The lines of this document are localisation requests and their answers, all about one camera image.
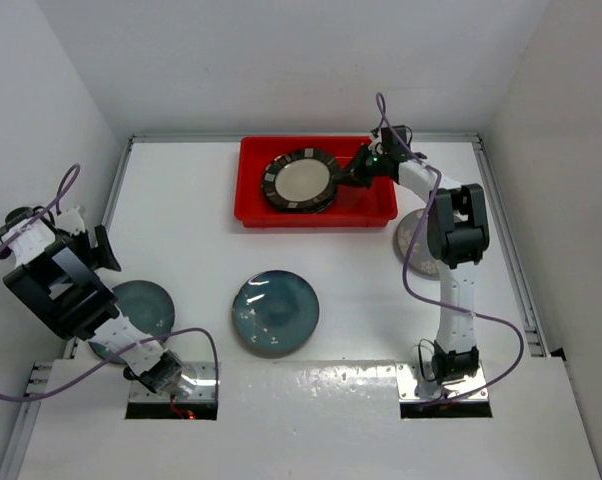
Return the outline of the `teal glazed plate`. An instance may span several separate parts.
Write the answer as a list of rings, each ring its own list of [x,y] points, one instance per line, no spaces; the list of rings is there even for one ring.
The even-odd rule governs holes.
[[[120,316],[98,333],[97,342],[88,346],[101,359],[135,341],[170,333],[175,324],[175,305],[160,285],[146,280],[131,280],[112,288]]]
[[[241,344],[251,353],[279,358],[300,349],[320,319],[315,290],[301,276],[269,270],[248,279],[231,307],[231,323]]]

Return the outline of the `striped-rim beige plate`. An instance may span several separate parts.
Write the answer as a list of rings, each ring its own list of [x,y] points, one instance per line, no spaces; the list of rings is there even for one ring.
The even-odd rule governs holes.
[[[267,203],[276,211],[291,214],[314,214],[323,212],[333,204],[335,198],[335,193],[319,195],[305,201],[286,200],[278,195],[265,196]]]
[[[261,177],[264,195],[305,201],[319,195],[337,194],[331,177],[340,169],[335,156],[317,148],[303,148],[276,157]]]

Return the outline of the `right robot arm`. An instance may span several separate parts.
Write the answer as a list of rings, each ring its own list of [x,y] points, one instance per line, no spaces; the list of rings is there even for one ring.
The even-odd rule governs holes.
[[[405,126],[372,131],[334,176],[339,185],[369,187],[377,177],[393,180],[426,203],[427,246],[439,272],[439,327],[433,341],[431,369],[438,384],[473,377],[479,368],[474,332],[474,286],[478,264],[490,243],[483,188],[463,184],[427,163],[407,143]]]

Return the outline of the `grey deer pattern plate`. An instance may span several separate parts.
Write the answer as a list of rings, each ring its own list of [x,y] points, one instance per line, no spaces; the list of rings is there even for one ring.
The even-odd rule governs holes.
[[[405,260],[410,242],[422,216],[422,209],[414,210],[404,216],[395,229],[394,250],[401,261]],[[421,277],[431,280],[439,279],[436,261],[427,245],[427,226],[424,226],[417,235],[408,265],[410,270]]]

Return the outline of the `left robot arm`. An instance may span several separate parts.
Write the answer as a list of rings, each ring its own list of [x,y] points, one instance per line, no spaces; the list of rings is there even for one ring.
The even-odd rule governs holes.
[[[22,206],[7,214],[0,240],[8,244],[0,256],[12,254],[14,269],[5,286],[57,337],[92,341],[123,359],[131,377],[147,390],[172,393],[183,363],[159,340],[133,325],[120,299],[98,275],[100,269],[122,270],[107,228],[94,228],[96,243],[81,209],[37,218],[35,207]]]

